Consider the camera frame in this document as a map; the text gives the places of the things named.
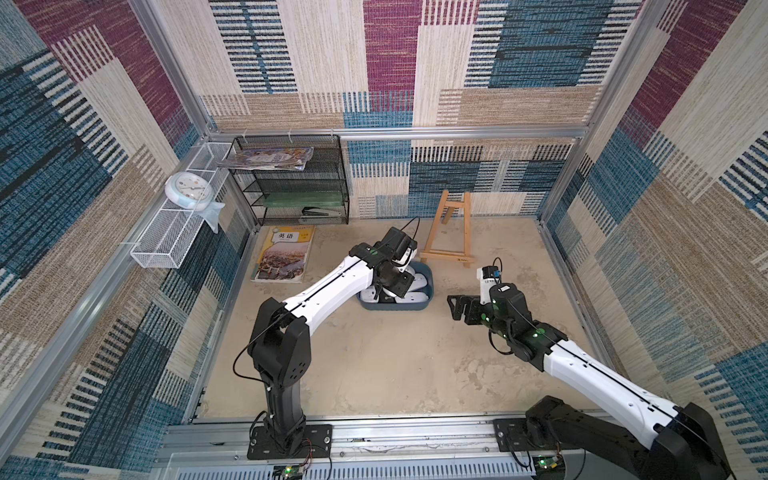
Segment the black wire mesh shelf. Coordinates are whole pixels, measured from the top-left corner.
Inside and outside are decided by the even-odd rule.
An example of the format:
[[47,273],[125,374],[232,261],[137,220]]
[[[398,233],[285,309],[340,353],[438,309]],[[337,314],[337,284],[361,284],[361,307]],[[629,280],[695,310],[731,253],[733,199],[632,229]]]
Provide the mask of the black wire mesh shelf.
[[[259,225],[319,225],[328,223],[349,223],[349,188],[346,183],[346,169],[341,151],[341,142],[336,135],[295,135],[295,136],[246,136],[233,140],[230,154],[251,148],[313,147],[312,158],[304,170],[240,170],[232,168],[230,173],[251,206],[253,218]],[[333,205],[306,204],[278,207],[270,206],[270,200],[277,197],[286,199],[291,194],[296,198],[327,198],[338,193],[338,202]],[[316,209],[328,216],[313,215]]]

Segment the book cover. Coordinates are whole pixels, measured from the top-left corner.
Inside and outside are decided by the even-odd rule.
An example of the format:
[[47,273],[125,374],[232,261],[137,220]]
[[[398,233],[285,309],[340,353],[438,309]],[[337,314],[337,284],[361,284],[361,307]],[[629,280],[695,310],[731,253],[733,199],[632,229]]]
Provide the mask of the book cover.
[[219,168],[239,170],[304,170],[315,152],[314,147],[301,148],[247,148],[228,155]]
[[265,228],[269,229],[269,234],[250,279],[254,282],[300,282],[310,255],[315,226]]

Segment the carpet-textured wall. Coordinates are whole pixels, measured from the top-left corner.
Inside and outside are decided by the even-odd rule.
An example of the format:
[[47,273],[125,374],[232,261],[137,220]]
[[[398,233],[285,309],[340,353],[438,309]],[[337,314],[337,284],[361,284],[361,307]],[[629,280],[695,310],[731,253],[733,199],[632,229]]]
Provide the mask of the carpet-textured wall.
[[249,227],[226,188],[178,270],[135,266],[32,424],[3,480],[147,478],[208,353]]
[[[127,1],[0,0],[0,18],[4,402],[197,133]],[[233,215],[194,247],[213,257],[131,274],[0,477],[146,470],[237,265]]]
[[675,0],[548,221],[619,370],[768,477],[768,2]]
[[197,134],[127,1],[0,16],[3,402]]
[[[157,0],[219,129],[579,124],[641,0]],[[352,217],[536,214],[573,141],[356,141]]]

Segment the blue plastic basket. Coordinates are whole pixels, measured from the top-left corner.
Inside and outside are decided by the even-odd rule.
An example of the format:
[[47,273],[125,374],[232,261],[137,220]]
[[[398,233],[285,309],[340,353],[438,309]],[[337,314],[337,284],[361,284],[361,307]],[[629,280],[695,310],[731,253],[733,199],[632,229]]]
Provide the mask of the blue plastic basket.
[[362,307],[366,310],[424,310],[435,295],[435,286],[432,283],[432,270],[430,270],[426,264],[421,262],[411,262],[410,266],[412,266],[417,273],[421,273],[426,277],[427,286],[419,289],[419,291],[426,293],[429,300],[418,303],[368,303],[363,302],[358,293],[357,300],[360,301]]

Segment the green folder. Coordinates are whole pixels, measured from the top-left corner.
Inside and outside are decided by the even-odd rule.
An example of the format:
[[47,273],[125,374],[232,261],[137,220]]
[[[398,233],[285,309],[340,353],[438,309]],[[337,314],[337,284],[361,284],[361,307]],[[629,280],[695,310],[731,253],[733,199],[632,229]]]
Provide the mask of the green folder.
[[341,192],[275,192],[264,197],[265,207],[341,207]]

